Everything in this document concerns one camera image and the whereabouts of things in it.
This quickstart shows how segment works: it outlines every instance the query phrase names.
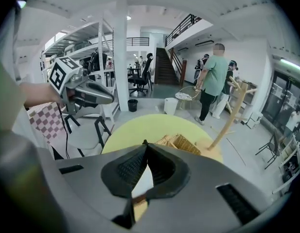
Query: wooden stick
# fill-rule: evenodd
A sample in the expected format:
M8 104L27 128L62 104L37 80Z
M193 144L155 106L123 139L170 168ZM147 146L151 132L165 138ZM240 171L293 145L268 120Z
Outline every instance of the wooden stick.
M225 133L225 134L232 134L232 133L235 133L235 132L236 132L236 130L227 132L227 133Z
M252 92L256 92L256 91L257 91L257 89L251 89L251 90L247 91L246 93L252 93Z
M229 110L229 113L233 113L231 106L229 105L229 102L226 101L227 109Z
M233 77L229 76L229 79L232 81L232 83L237 86L237 89L241 90L241 87L239 86L239 84L233 79Z
M239 110L241 108L241 104L242 104L243 100L245 99L246 92L247 92L247 89L248 89L248 84L243 82L242 83L242 87L243 88L240 88L240 90L239 90L240 91L239 98L237 99L236 105L234 107L233 112L231 113L231 116L227 120L226 124L224 125L223 129L221 130L221 132L219 133L219 135L217 136L217 138L210 145L210 147L208 148L208 150L212 150L221 141L221 139L223 138L223 136L225 135L225 133L227 132L227 130L230 128L230 126L232 125L233 121L235 120L235 116L239 112Z
M174 149L178 149L172 142L169 142L170 143L170 145L174 148Z

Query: wooden coat rack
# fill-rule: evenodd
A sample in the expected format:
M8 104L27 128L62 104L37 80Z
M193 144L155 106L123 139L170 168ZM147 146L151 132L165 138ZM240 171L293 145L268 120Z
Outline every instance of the wooden coat rack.
M238 117L236 117L236 115L237 115L237 113L239 112L239 110L241 108L241 104L242 104L243 100L245 99L246 94L247 93L253 93L253 92L257 91L257 89L248 90L248 84L245 83L245 82L242 82L242 85L240 87L240 85L232 77L229 77L229 78L230 78L230 80L232 81L232 83L234 84L234 86L237 88L237 90L239 92L239 97L236 101L236 105L235 105L234 109L232 110L230 104L228 102L226 102L227 109L231 113L229 119L227 120L227 122L224 125L221 132L218 134L217 138L210 145L209 145L209 139L201 139L201 140L199 140L198 142L195 143L195 145L201 151L203 151L203 150L207 150L207 151L215 150L218 143L222 140L223 136L227 133L231 133L231 132L227 132L227 131L231 127L234 120L238 118Z

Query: stair railing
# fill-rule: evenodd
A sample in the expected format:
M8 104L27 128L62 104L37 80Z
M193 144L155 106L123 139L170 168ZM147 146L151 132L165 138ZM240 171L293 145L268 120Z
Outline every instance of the stair railing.
M181 35L185 30L189 27L193 26L196 22L200 21L201 18L189 14L187 17L180 22L180 24L170 33L169 36L165 39L165 47L171 43L174 39L176 39L179 35Z
M175 66L177 68L177 72L180 75L179 84L180 84L180 86L183 86L183 82L184 82L184 78L185 78L185 72L187 70L187 61L183 60L182 63L181 63L181 61L179 60L179 58L176 55L173 48L169 49L169 53L170 53L171 64L173 65L173 62L174 62Z

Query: wicker basket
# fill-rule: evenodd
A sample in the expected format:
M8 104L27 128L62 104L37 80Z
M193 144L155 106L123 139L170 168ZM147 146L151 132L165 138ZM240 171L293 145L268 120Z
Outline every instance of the wicker basket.
M188 141L183 135L177 134L174 137L169 135L164 136L162 139L156 142L156 144L173 147L175 149L191 152L196 155L201 155L197 147L195 147L190 141Z

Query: glass door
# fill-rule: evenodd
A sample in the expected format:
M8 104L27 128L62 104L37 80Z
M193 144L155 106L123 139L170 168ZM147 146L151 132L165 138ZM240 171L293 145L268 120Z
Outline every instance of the glass door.
M280 113L282 105L285 102L288 85L288 77L275 72L273 84L262 111L264 117L271 123L275 122L276 117Z
M297 105L300 105L300 83L275 72L271 91L262 111L264 117L283 132Z

